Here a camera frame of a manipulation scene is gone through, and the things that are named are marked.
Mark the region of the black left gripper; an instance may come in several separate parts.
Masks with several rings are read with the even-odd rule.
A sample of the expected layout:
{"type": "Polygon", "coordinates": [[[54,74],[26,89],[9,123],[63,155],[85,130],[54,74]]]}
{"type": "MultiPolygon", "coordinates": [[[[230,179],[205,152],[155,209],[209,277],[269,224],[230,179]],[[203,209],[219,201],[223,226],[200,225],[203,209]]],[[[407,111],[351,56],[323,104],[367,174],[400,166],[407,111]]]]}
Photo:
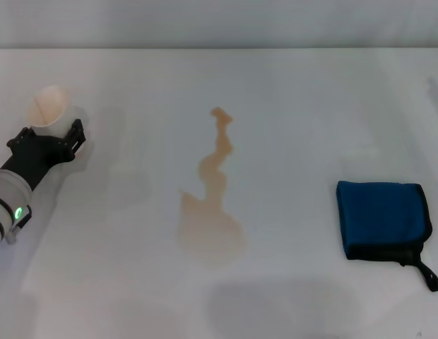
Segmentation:
{"type": "Polygon", "coordinates": [[[1,166],[23,178],[32,191],[55,165],[70,162],[85,142],[82,121],[75,119],[64,138],[38,136],[32,128],[24,127],[7,142],[11,156],[1,166]]]}

